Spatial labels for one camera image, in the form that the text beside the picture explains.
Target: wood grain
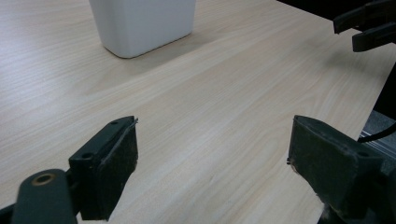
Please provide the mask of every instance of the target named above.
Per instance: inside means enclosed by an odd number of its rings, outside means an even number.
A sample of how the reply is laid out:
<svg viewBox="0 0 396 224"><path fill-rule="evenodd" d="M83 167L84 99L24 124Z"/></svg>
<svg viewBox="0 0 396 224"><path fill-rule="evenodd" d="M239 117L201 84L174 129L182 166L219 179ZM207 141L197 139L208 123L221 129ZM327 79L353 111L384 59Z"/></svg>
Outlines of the wood grain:
<svg viewBox="0 0 396 224"><path fill-rule="evenodd" d="M292 118L357 138L396 56L354 53L356 31L277 1L197 0L191 35L123 60L88 1L1 3L0 206L135 115L139 162L110 223L316 223L321 202L286 165Z"/></svg>

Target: black robotic claw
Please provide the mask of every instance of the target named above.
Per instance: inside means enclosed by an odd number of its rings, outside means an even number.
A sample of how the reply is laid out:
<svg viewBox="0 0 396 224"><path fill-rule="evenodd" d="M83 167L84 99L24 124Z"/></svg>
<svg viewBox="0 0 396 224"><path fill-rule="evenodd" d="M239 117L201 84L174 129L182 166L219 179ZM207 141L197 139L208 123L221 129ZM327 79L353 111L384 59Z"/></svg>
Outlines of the black robotic claw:
<svg viewBox="0 0 396 224"><path fill-rule="evenodd" d="M52 169L26 178L15 204L0 210L0 223L77 223L108 220L137 163L135 125L126 117L108 123L69 158L67 172Z"/></svg>
<svg viewBox="0 0 396 224"><path fill-rule="evenodd" d="M333 20L334 32L350 28L363 33L352 37L353 51L362 52L396 42L396 1L374 1L344 13Z"/></svg>
<svg viewBox="0 0 396 224"><path fill-rule="evenodd" d="M395 162L322 121L294 118L288 163L327 205L320 224L396 223Z"/></svg>

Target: black cable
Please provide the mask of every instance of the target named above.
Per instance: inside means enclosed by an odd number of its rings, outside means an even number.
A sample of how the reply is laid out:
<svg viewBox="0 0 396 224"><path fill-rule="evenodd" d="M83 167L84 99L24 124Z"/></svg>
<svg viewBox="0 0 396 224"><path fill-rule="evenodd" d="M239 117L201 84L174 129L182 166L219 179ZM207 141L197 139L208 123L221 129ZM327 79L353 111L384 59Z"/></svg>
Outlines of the black cable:
<svg viewBox="0 0 396 224"><path fill-rule="evenodd" d="M396 132L396 122L394 124L392 124L390 127L388 127L386 130L379 132L379 133L375 133L366 137L360 137L358 139L359 143L365 143L365 142L371 142L371 141L375 141L378 140L380 138L386 137L388 135L391 135L392 133Z"/></svg>

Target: white cup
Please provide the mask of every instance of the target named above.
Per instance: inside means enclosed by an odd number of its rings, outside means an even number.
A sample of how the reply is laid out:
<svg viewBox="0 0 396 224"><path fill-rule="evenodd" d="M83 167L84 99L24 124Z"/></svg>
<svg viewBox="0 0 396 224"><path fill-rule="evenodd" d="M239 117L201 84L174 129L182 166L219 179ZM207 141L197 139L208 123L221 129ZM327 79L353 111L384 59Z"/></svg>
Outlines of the white cup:
<svg viewBox="0 0 396 224"><path fill-rule="evenodd" d="M192 32L195 0L90 0L102 44L133 58Z"/></svg>

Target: light wood surface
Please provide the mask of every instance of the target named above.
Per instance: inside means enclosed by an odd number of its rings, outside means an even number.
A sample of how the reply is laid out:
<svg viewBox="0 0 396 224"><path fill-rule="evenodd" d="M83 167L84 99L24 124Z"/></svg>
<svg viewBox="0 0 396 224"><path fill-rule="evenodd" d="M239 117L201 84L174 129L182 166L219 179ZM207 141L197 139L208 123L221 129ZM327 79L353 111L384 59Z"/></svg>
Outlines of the light wood surface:
<svg viewBox="0 0 396 224"><path fill-rule="evenodd" d="M101 46L86 0L2 0L0 32L0 206L135 115L139 161L110 223L316 223L286 165L292 118L357 138L396 58L274 0L197 0L191 35L132 60Z"/></svg>

